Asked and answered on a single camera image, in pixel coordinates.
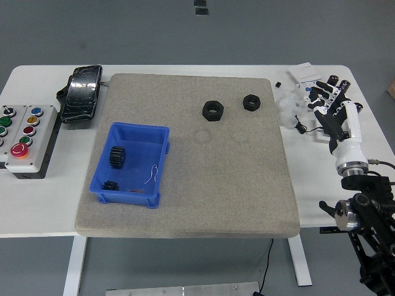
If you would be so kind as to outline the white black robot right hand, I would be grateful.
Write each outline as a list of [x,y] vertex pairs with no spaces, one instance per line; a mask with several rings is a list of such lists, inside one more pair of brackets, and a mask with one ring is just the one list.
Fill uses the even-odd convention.
[[329,150],[336,157],[338,174],[367,174],[368,160],[362,152],[360,104],[346,97],[341,88],[316,81],[311,87],[307,106],[330,137]]

